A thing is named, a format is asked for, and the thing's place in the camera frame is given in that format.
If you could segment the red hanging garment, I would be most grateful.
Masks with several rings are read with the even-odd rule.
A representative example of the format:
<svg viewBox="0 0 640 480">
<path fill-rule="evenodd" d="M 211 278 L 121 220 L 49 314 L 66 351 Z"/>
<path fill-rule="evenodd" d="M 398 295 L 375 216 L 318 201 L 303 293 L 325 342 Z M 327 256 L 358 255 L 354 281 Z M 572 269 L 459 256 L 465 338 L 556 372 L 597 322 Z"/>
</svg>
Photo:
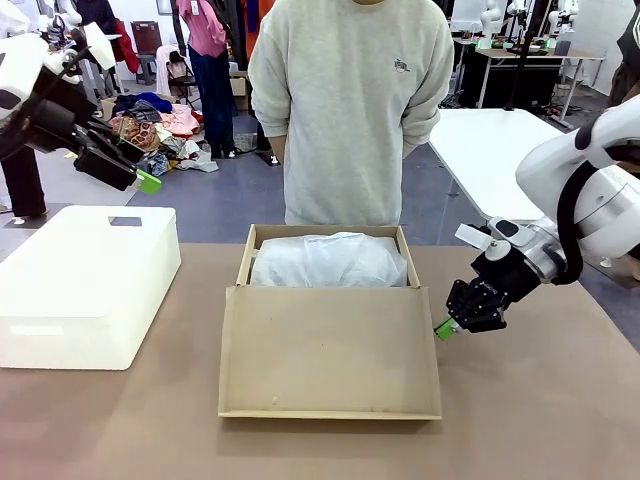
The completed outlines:
<svg viewBox="0 0 640 480">
<path fill-rule="evenodd" d="M 118 18 L 115 19 L 114 34 L 119 35 L 119 38 L 112 41 L 116 61 L 124 62 L 127 69 L 132 74 L 136 74 L 141 63 L 133 49 L 131 38 L 126 31 L 124 23 Z"/>
</svg>

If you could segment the small cardboard carton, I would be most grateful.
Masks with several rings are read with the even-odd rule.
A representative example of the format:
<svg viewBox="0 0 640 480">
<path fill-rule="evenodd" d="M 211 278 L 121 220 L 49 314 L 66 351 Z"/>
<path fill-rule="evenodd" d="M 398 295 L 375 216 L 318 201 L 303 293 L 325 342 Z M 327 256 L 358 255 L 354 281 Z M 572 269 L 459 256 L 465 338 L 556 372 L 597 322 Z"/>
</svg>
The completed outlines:
<svg viewBox="0 0 640 480">
<path fill-rule="evenodd" d="M 249 106 L 247 74 L 245 72 L 232 72 L 230 74 L 230 84 L 237 109 L 239 111 L 247 111 Z"/>
</svg>

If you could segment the brown cardboard shoe box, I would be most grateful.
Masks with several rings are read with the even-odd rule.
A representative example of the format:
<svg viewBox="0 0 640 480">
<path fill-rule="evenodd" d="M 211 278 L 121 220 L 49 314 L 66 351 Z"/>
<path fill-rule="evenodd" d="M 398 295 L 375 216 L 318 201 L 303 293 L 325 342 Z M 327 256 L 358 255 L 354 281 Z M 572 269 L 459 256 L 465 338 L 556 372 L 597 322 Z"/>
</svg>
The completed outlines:
<svg viewBox="0 0 640 480">
<path fill-rule="evenodd" d="M 227 418 L 438 420 L 442 416 L 428 291 L 253 284 L 256 251 L 331 226 L 252 225 L 226 291 L 218 413 Z"/>
</svg>

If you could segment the dark brown chair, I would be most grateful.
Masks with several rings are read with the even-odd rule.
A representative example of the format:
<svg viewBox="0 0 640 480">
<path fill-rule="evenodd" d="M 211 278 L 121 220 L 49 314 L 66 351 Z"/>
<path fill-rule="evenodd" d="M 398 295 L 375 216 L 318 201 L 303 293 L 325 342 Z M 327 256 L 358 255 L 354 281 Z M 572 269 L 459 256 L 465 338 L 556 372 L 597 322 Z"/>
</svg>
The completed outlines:
<svg viewBox="0 0 640 480">
<path fill-rule="evenodd" d="M 143 81 L 150 86 L 156 81 L 156 52 L 162 45 L 159 25 L 155 21 L 134 21 L 131 23 L 136 55 L 140 62 L 140 72 L 136 82 Z"/>
</svg>

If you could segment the mannequin with pink shirt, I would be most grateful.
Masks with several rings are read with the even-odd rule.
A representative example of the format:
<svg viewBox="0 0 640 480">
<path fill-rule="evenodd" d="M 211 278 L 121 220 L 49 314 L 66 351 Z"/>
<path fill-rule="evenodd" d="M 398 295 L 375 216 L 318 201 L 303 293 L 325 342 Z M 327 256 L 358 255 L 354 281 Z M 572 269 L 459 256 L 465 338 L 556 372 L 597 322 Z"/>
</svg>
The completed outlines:
<svg viewBox="0 0 640 480">
<path fill-rule="evenodd" d="M 205 140 L 216 158 L 236 155 L 227 35 L 209 0 L 176 0 L 189 30 L 188 49 L 200 94 Z"/>
</svg>

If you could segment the bystander in dark brown clothes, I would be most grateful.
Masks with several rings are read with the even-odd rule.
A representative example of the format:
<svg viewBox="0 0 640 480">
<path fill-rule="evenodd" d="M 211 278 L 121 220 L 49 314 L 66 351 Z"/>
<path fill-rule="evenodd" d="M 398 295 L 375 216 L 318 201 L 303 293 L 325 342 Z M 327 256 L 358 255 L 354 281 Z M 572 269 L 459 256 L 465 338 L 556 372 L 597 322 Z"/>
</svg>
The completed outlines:
<svg viewBox="0 0 640 480">
<path fill-rule="evenodd" d="M 635 11 L 617 40 L 622 60 L 612 78 L 610 107 L 640 95 L 640 0 L 634 4 Z"/>
</svg>

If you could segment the white tissue paper sheet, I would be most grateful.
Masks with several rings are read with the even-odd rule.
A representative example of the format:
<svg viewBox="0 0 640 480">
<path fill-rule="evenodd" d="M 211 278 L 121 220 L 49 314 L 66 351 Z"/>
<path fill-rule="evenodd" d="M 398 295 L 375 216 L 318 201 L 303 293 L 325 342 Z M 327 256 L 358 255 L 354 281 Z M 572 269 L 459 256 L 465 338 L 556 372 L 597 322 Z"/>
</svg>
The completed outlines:
<svg viewBox="0 0 640 480">
<path fill-rule="evenodd" d="M 406 287 L 408 262 L 391 237 L 339 232 L 264 241 L 250 283 L 269 287 Z"/>
</svg>

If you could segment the black stand pole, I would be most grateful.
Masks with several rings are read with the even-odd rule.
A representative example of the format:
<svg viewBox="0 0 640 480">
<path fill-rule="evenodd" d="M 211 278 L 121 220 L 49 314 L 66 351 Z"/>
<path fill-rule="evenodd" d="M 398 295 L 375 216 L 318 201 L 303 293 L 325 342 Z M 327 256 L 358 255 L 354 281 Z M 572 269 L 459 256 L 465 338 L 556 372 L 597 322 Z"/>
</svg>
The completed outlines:
<svg viewBox="0 0 640 480">
<path fill-rule="evenodd" d="M 513 57 L 505 61 L 507 71 L 507 95 L 504 109 L 529 110 L 538 101 L 544 85 L 544 65 L 532 52 L 534 37 L 546 18 L 549 0 L 531 0 L 531 16 L 522 41 L 515 47 Z"/>
</svg>

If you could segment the wooden top desk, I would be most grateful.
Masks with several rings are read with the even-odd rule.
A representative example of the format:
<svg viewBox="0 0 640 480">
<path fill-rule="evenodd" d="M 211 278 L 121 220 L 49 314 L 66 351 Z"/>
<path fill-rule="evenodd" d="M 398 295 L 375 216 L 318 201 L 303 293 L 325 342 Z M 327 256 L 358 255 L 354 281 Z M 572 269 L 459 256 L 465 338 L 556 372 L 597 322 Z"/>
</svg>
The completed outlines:
<svg viewBox="0 0 640 480">
<path fill-rule="evenodd" d="M 533 48 L 528 56 L 506 49 L 471 48 L 461 57 L 459 104 L 465 108 L 520 108 L 544 113 L 565 128 L 577 85 L 593 85 L 583 75 L 604 58 L 578 49 L 560 55 Z"/>
</svg>

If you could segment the bystander in black top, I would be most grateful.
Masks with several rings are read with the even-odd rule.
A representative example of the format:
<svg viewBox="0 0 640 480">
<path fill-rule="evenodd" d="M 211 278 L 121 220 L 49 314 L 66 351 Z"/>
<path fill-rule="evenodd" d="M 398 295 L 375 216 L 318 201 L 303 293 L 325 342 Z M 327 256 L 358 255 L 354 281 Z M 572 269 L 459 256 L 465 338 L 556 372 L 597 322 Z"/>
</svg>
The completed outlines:
<svg viewBox="0 0 640 480">
<path fill-rule="evenodd" d="M 115 33 L 116 18 L 109 0 L 74 0 L 82 25 L 96 23 L 105 34 Z"/>
</svg>

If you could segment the pile of colourful clothes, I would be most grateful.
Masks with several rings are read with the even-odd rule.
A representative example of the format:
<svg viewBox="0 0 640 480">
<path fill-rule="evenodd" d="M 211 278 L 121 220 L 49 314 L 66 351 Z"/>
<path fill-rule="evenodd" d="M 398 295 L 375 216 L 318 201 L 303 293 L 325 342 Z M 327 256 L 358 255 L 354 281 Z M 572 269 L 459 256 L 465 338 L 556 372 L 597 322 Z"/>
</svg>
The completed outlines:
<svg viewBox="0 0 640 480">
<path fill-rule="evenodd" d="M 138 167 L 160 177 L 178 170 L 213 173 L 218 164 L 203 138 L 199 112 L 153 92 L 100 101 L 101 118 L 114 132 L 145 152 Z"/>
</svg>

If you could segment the white table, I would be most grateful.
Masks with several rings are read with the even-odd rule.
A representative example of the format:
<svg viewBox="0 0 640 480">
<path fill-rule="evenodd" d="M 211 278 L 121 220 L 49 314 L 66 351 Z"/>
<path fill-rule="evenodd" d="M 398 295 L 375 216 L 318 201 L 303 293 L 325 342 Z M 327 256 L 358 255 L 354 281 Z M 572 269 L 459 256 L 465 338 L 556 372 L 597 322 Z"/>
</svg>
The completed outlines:
<svg viewBox="0 0 640 480">
<path fill-rule="evenodd" d="M 531 222 L 542 212 L 517 185 L 516 169 L 561 134 L 521 109 L 442 109 L 429 143 L 480 216 Z"/>
</svg>

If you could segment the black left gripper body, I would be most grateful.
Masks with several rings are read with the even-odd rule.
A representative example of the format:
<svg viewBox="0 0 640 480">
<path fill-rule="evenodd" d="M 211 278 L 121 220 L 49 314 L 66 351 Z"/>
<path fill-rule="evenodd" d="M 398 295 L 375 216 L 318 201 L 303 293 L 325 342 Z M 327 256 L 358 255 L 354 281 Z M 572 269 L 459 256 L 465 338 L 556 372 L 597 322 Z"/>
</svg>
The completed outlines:
<svg viewBox="0 0 640 480">
<path fill-rule="evenodd" d="M 66 148 L 78 154 L 86 146 L 108 152 L 108 143 L 92 131 L 97 104 L 86 96 L 81 84 L 57 79 L 42 67 L 24 107 L 29 146 L 43 153 Z"/>
</svg>

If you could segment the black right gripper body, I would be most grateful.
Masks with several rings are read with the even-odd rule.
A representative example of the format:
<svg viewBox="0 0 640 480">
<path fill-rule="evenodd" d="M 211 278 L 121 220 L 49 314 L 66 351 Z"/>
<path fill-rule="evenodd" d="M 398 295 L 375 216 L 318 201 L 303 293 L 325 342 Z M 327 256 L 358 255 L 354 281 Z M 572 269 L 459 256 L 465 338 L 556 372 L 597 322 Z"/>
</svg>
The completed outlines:
<svg viewBox="0 0 640 480">
<path fill-rule="evenodd" d="M 503 309 L 518 303 L 541 285 L 538 273 L 517 249 L 510 250 L 499 260 L 489 260 L 482 253 L 471 263 L 471 268 L 501 297 Z"/>
</svg>

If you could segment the person in grey sweatshirt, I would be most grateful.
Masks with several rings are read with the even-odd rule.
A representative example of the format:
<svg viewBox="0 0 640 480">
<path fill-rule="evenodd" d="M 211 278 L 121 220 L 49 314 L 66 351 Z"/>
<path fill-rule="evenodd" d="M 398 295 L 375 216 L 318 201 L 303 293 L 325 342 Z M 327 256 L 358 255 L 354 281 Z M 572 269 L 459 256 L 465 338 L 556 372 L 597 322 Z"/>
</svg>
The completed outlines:
<svg viewBox="0 0 640 480">
<path fill-rule="evenodd" d="M 397 225 L 453 60 L 434 0 L 275 0 L 248 77 L 266 137 L 287 136 L 286 223 Z"/>
</svg>

